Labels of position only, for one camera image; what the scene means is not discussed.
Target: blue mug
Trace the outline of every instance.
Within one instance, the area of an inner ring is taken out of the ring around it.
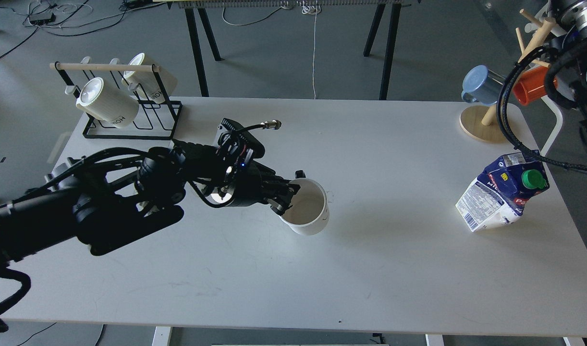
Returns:
[[[491,106],[498,100],[504,80],[505,77],[484,65],[475,66],[462,81],[462,101]]]

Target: table leg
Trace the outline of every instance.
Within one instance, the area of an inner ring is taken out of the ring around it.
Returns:
[[[153,346],[169,346],[172,327],[156,327]]]
[[[202,21],[202,26],[204,27],[204,31],[206,32],[206,37],[208,37],[208,44],[210,44],[210,50],[212,50],[212,56],[215,58],[215,61],[223,61],[223,58],[219,54],[219,48],[217,48],[217,42],[215,41],[215,37],[212,34],[212,27],[210,26],[210,21],[208,20],[208,14],[206,14],[206,9],[197,9],[197,13],[199,13],[199,19]]]
[[[584,340],[581,337],[564,337],[564,344],[566,346],[584,346]]]
[[[366,46],[364,46],[364,56],[365,57],[368,57],[370,55],[370,49],[372,49],[372,44],[375,42],[375,37],[377,35],[377,29],[379,29],[379,23],[381,23],[381,17],[383,17],[384,10],[385,10],[385,4],[377,5],[377,9],[375,10],[375,17],[372,19],[372,24],[370,26],[368,38],[366,38]]]
[[[184,9],[184,15],[186,16],[186,26],[189,29],[189,38],[191,39],[191,48],[193,49],[193,59],[195,60],[195,69],[197,70],[197,81],[199,81],[199,92],[202,94],[202,96],[208,97],[206,72],[204,72],[202,50],[199,47],[199,38],[197,37],[195,14],[193,13],[193,9]]]
[[[392,74],[392,60],[394,59],[396,33],[398,31],[398,21],[401,17],[401,8],[403,8],[403,4],[392,5],[390,30],[388,31],[388,45],[385,49],[385,61],[383,62],[383,76],[381,77],[379,100],[386,100],[388,98],[388,87],[390,85],[390,75]]]
[[[444,346],[443,335],[426,334],[426,346]]]

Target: milk carton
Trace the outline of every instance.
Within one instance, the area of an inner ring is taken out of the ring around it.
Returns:
[[[548,188],[541,162],[524,153],[502,155],[471,182],[456,208],[472,232],[495,228],[517,221],[526,202]]]

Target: wooden dowel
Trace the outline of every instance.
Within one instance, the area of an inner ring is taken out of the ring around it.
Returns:
[[[486,114],[484,115],[484,118],[482,119],[482,125],[490,126],[490,125],[494,124],[495,120],[496,120],[496,104],[491,105],[488,108],[488,111],[486,112]]]
[[[138,72],[161,72],[158,65],[111,65],[107,63],[51,63],[53,70],[85,70],[85,71],[138,71]]]
[[[546,41],[548,35],[550,35],[550,31],[552,31],[554,26],[556,26],[556,20],[554,18],[544,18],[543,24],[539,27],[539,29],[537,29],[537,31],[535,31],[533,38],[531,38],[528,46],[526,46],[526,49],[524,49],[524,52],[522,52],[522,56],[520,56],[518,61],[524,59],[524,57],[528,55],[528,53],[530,53],[533,49],[541,46],[541,44]]]
[[[532,24],[535,24],[536,26],[539,26],[541,28],[541,25],[542,25],[541,21],[538,20],[537,18],[535,18],[535,16],[531,15],[530,13],[528,13],[525,9],[521,9],[520,10],[520,14],[522,16],[524,16],[524,18],[530,20],[530,22]]]
[[[537,64],[537,65],[540,65],[540,66],[548,67],[548,68],[550,67],[550,64],[549,64],[549,63],[547,63],[547,62],[542,62],[542,61],[538,61],[537,59],[534,59],[534,60],[533,60],[533,63],[535,63],[535,64]]]
[[[518,37],[518,44],[520,45],[520,54],[524,53],[524,49],[526,49],[526,46],[524,46],[524,40],[522,40],[522,32],[520,31],[520,28],[515,29],[515,35],[516,37]]]

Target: orange mug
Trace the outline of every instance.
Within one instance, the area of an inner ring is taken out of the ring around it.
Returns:
[[[523,106],[527,106],[532,101],[546,96],[546,88],[543,86],[543,81],[546,78],[548,68],[544,66],[537,66],[531,70],[522,73],[522,77],[516,83],[513,89],[515,98],[520,101]],[[554,87],[558,86],[558,81],[554,79]]]

